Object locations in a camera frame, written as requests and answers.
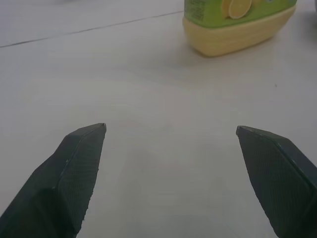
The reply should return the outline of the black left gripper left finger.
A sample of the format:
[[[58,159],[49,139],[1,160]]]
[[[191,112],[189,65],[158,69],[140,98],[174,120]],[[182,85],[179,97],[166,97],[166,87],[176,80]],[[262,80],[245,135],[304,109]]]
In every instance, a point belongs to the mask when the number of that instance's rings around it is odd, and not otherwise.
[[[76,238],[97,180],[106,124],[68,134],[0,216],[0,238]]]

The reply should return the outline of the yellow bottle with green label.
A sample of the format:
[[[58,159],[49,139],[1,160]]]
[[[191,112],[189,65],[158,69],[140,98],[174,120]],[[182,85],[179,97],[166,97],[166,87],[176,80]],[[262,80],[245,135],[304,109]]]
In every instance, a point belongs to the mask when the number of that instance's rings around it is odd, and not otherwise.
[[[297,0],[184,0],[183,29],[197,52],[216,57],[272,38]]]

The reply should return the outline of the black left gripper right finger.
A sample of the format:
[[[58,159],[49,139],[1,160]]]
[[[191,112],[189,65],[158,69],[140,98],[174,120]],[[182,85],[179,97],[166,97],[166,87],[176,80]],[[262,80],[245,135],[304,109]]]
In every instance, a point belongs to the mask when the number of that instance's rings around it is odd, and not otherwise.
[[[278,238],[317,238],[317,167],[288,138],[238,126],[253,190]]]

